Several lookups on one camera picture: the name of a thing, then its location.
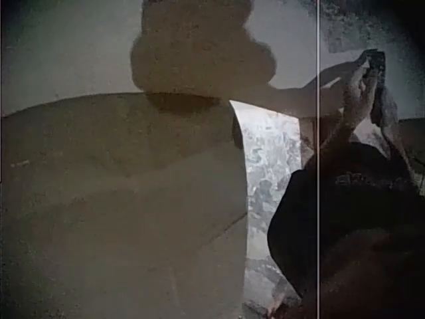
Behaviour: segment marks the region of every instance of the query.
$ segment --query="black sleeve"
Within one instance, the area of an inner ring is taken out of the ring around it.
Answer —
[[[291,175],[268,229],[270,255],[298,293],[317,260],[317,178],[309,171]]]

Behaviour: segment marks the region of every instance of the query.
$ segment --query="vertical line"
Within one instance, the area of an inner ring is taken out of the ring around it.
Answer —
[[[320,0],[316,3],[316,143],[317,143],[317,319],[320,318]]]

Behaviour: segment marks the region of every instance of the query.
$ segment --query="white surface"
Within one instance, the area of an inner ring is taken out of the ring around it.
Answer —
[[[137,90],[129,52],[141,25],[141,0],[44,3],[25,9],[2,39],[2,115],[63,98]],[[277,60],[270,84],[292,88],[309,82],[316,70],[315,20],[296,0],[254,0],[253,8],[246,28],[270,46]],[[374,37],[373,45],[387,53],[388,86],[400,117],[425,116],[425,84],[412,46],[401,33],[395,40],[382,33]],[[322,43],[320,69],[357,55],[329,54]]]

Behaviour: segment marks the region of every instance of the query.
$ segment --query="phone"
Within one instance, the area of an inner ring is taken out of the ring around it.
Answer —
[[[381,96],[385,87],[385,69],[386,69],[386,61],[385,61],[385,52],[383,51],[375,51],[372,52],[369,57],[369,70],[377,70],[378,71],[378,85],[377,91],[375,92],[375,101],[373,102],[373,108],[371,111],[371,121],[373,124],[379,126],[382,110],[379,107],[379,101],[381,100]]]

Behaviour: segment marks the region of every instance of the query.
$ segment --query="beige floor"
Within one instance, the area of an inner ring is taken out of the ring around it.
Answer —
[[[2,270],[21,315],[240,311],[246,170],[233,109],[152,101],[89,96],[3,120]]]

